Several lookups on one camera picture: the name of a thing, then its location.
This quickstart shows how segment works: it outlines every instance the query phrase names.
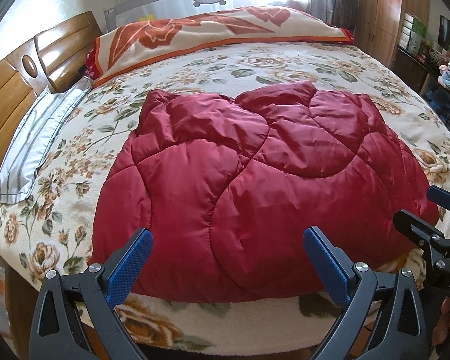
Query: red cloth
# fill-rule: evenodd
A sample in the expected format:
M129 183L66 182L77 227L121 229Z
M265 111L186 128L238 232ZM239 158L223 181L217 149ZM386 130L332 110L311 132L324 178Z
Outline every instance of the red cloth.
M90 77L93 80L100 78L101 74L98 71L98 67L95 63L95 56L97 53L97 42L95 41L94 48L87 54L87 59L85 60L85 76Z
M102 187L90 263L146 227L154 248L135 293L178 302L313 293L323 286L303 251L306 228L377 268L413 248L394 212L436 224L427 187L367 95L306 82L235 101L154 90Z

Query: blue gripper pad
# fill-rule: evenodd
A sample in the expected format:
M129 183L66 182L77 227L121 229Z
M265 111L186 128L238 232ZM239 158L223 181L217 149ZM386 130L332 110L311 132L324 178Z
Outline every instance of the blue gripper pad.
M106 300L112 310L116 305L125 302L143 265L152 252L153 243L151 232L144 230L129 247L127 253L111 274L108 279Z
M450 192L432 185L427 190L427 198L431 202L450 211Z
M341 249L334 247L317 227L305 230L303 248L331 300L345 308L351 300L350 276L355 277L351 269L353 262ZM348 262L342 263L350 264L349 272L345 272L340 267L341 264L337 262L337 259L348 259Z

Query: metal bolt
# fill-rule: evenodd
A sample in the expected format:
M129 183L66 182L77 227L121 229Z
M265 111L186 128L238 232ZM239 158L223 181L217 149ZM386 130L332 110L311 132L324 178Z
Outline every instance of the metal bolt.
M88 270L89 270L89 272L94 274L95 272L98 272L100 270L100 268L102 268L102 266L96 262L96 263L90 265L88 267Z
M409 270L408 268L402 268L401 272L402 272L402 275L405 276L406 278L412 277L412 271Z
M355 268L356 268L357 271L360 271L360 272L368 271L368 265L365 264L364 262L357 262L355 264Z
M55 269L50 269L45 275L45 277L47 279L53 279L55 276L56 276L56 270Z

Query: blanket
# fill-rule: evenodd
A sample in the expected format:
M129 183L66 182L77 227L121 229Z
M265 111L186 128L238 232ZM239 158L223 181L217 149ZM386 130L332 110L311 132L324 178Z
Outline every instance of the blanket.
M48 269L67 275L87 268L100 190L135 130L150 90L236 98L263 86L301 80L324 91L369 94L387 126L413 152L429 183L450 191L450 132L425 100L370 56L341 44L224 45L135 69L93 89L37 169L38 183L30 199L0 204L0 255L37 290ZM439 212L437 228L450 238L450 212ZM371 247L370 254L381 248ZM425 267L419 249L380 270L396 273L404 266L413 271L421 288ZM291 343L296 349L317 345L341 311L323 292L215 304L132 293L115 309L139 343L224 355L257 354L257 348L261 353L281 352ZM80 313L92 326L84 307Z
M205 303L311 294L323 286L304 229L378 268L414 247L395 212L437 223L427 188L367 95L305 81L236 99L153 90L100 192L91 261L145 227L154 250L134 293Z
M87 68L97 87L135 68L207 47L287 41L353 44L353 37L299 10L241 7L118 27L96 39Z

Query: striped pillow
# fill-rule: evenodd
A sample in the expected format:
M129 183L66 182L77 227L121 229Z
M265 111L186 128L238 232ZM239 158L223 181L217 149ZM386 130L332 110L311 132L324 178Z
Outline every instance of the striped pillow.
M37 168L67 117L87 95L92 80L84 76L65 93L46 88L23 117L0 167L0 203L16 204L32 192Z

